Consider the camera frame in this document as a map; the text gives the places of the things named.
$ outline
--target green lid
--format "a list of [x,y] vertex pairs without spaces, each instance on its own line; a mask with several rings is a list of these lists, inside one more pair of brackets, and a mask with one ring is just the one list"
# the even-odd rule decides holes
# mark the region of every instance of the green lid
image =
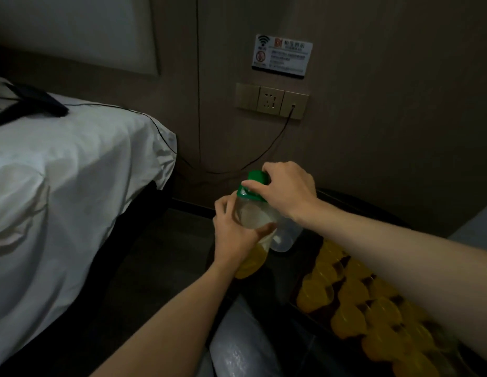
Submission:
[[[270,177],[268,176],[268,174],[260,170],[251,170],[247,175],[247,180],[255,180],[265,185],[270,184]],[[239,186],[238,191],[236,192],[236,195],[241,198],[266,202],[266,200],[262,198],[259,194],[254,193],[251,190],[248,190],[246,187],[242,186],[241,184]]]

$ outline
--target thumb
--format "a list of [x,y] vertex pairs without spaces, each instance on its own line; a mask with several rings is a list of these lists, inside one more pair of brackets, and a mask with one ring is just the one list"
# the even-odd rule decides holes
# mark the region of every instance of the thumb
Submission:
[[266,194],[268,191],[268,186],[265,184],[262,184],[258,181],[255,180],[244,180],[242,181],[242,186],[246,187],[248,190],[253,191],[254,193],[257,193],[264,198],[266,198]]
[[258,234],[258,241],[262,240],[265,236],[271,234],[276,228],[277,224],[275,222],[268,222],[266,225],[255,229],[256,233]]

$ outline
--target wall sign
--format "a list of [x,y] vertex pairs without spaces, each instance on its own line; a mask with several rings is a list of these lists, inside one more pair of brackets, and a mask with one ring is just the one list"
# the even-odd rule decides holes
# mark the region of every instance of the wall sign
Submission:
[[310,42],[257,34],[252,68],[303,79],[312,48]]

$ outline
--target floor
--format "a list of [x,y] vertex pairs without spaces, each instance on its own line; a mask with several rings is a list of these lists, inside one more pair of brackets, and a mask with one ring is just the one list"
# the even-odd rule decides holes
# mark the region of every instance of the floor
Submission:
[[207,218],[168,209],[140,235],[96,318],[49,376],[86,377],[166,302],[200,277],[214,241]]

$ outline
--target wifi sign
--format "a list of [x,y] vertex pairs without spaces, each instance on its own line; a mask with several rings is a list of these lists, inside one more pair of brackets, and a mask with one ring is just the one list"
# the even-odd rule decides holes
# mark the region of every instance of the wifi sign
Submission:
[[268,41],[270,40],[270,37],[268,36],[259,36],[258,41],[261,42],[261,46],[264,47]]

